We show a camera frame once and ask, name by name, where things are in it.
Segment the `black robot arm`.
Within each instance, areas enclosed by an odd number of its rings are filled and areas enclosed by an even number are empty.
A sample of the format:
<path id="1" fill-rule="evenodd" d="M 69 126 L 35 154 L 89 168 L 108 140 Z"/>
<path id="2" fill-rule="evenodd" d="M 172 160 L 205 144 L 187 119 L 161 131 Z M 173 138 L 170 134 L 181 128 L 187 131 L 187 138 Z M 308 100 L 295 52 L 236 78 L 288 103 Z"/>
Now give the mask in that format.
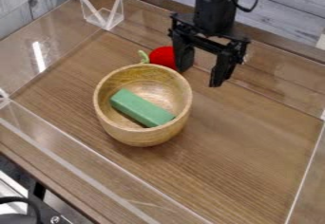
<path id="1" fill-rule="evenodd" d="M 195 12 L 170 15 L 169 36 L 173 41 L 176 66 L 180 72 L 195 64 L 195 52 L 200 48 L 216 55 L 211 87 L 223 86 L 231 79 L 237 65 L 244 63 L 251 39 L 232 32 L 237 9 L 251 11 L 239 0 L 196 0 Z"/>

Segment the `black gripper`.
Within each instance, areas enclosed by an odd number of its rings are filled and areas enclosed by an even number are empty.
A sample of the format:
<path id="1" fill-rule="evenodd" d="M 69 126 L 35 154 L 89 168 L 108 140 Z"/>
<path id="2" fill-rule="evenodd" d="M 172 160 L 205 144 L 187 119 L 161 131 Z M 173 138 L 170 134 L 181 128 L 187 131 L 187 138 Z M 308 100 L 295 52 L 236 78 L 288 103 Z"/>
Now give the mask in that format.
<path id="1" fill-rule="evenodd" d="M 247 48 L 251 40 L 247 37 L 235 37 L 229 34 L 220 38 L 229 40 L 227 45 L 213 41 L 201 28 L 192 22 L 193 15 L 189 13 L 173 13 L 169 37 L 173 41 L 177 70 L 184 73 L 195 63 L 195 49 L 200 48 L 217 56 L 211 77 L 211 87 L 223 86 L 231 79 L 236 67 L 244 63 Z"/>

